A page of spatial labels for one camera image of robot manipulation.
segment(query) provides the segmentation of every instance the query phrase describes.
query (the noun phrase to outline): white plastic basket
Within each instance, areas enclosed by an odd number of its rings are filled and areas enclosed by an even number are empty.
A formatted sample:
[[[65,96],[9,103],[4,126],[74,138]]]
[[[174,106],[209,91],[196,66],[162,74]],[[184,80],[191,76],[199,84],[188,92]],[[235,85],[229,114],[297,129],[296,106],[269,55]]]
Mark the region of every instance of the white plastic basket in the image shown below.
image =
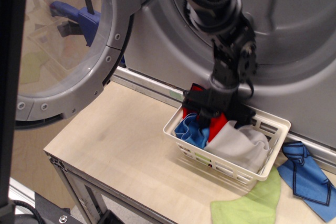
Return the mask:
[[[256,180],[264,181],[267,179],[291,126],[290,122],[285,119],[261,110],[254,110],[256,111],[256,115],[253,117],[254,129],[266,135],[270,147],[267,158],[258,173],[251,172],[177,138],[174,130],[182,120],[183,110],[181,107],[169,120],[163,131],[168,138],[177,143],[180,151],[187,157],[234,178],[243,184],[250,185]]]

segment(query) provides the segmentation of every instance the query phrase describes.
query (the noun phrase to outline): gray metal panel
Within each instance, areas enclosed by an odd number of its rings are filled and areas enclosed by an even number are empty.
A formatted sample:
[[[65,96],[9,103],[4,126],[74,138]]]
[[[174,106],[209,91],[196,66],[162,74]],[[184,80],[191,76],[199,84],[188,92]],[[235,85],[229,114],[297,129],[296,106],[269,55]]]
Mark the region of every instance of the gray metal panel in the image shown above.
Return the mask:
[[[193,82],[208,87],[212,50],[175,1],[149,0],[136,14],[126,64],[182,89]],[[242,1],[261,63],[249,104],[288,119],[296,134],[336,148],[336,2]]]

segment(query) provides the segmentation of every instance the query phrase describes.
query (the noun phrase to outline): green cloth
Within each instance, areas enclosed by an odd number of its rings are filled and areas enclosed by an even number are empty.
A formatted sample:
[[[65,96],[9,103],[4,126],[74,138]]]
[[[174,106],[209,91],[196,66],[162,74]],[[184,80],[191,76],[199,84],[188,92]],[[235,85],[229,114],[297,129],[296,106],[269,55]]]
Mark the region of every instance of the green cloth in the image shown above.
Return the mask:
[[[49,60],[44,52],[31,52],[22,57],[20,70],[20,84],[37,82],[40,79],[40,68]]]
[[[280,176],[275,167],[244,197],[211,202],[213,224],[270,224],[275,222],[280,198]]]

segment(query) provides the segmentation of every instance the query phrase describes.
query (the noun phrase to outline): blue cloth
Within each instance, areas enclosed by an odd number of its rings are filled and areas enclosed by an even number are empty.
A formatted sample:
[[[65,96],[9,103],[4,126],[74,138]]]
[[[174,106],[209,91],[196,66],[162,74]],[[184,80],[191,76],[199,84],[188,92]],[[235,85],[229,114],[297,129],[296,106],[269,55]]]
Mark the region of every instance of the blue cloth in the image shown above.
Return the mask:
[[[310,156],[301,142],[285,143],[282,151],[288,160],[278,167],[283,180],[324,221],[336,217],[336,188]]]
[[[197,114],[190,113],[175,128],[176,137],[203,149],[209,138],[209,128],[200,129]]]

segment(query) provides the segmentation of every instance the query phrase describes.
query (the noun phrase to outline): washing machine door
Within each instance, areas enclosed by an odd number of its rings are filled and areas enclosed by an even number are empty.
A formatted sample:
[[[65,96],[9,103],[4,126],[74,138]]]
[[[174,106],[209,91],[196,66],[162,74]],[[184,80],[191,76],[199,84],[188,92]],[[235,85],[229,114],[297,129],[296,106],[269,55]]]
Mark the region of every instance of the washing machine door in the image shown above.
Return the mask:
[[[145,0],[27,0],[17,128],[67,119],[91,103],[123,57]]]

